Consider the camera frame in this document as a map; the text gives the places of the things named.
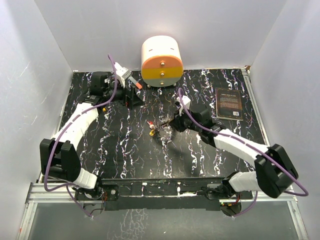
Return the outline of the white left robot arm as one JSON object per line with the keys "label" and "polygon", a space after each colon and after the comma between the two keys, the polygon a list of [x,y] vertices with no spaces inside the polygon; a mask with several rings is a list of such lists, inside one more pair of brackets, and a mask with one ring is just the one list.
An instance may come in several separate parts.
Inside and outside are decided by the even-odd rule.
{"label": "white left robot arm", "polygon": [[77,154],[80,140],[90,125],[103,112],[103,108],[111,102],[121,102],[132,110],[143,105],[137,95],[138,89],[131,87],[116,87],[109,91],[102,88],[90,90],[83,94],[75,111],[65,125],[51,139],[44,138],[40,145],[41,172],[44,175],[44,188],[47,192],[55,189],[48,186],[48,178],[64,181],[63,186],[75,186],[85,189],[93,200],[103,195],[103,187],[98,184],[98,176],[85,170]]}

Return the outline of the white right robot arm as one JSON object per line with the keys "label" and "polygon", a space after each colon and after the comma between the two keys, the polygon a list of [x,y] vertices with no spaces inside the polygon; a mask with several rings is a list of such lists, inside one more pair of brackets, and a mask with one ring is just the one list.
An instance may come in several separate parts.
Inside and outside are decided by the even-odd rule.
{"label": "white right robot arm", "polygon": [[176,112],[166,123],[178,132],[197,132],[204,143],[231,153],[254,168],[251,172],[230,174],[212,190],[215,194],[233,199],[240,192],[262,191],[275,199],[299,177],[281,145],[268,146],[247,140],[213,120],[207,113]]}

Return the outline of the black disc with keyrings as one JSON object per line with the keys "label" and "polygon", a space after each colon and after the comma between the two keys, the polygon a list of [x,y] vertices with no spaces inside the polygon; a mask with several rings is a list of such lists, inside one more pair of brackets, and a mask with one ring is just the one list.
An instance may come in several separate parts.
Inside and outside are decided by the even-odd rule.
{"label": "black disc with keyrings", "polygon": [[172,117],[167,117],[165,118],[159,125],[160,129],[164,129],[164,128],[168,128],[168,127],[172,127],[172,122],[173,122],[174,118]]}

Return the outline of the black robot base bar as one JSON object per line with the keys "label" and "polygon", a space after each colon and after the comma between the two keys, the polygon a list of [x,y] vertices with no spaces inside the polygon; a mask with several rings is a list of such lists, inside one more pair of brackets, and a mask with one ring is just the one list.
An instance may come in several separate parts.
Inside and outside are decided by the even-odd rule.
{"label": "black robot base bar", "polygon": [[222,177],[184,178],[102,178],[98,188],[80,188],[75,198],[86,204],[100,203],[104,211],[129,209],[205,209],[234,216],[242,211],[242,200],[251,200],[252,191],[225,197],[213,192]]}

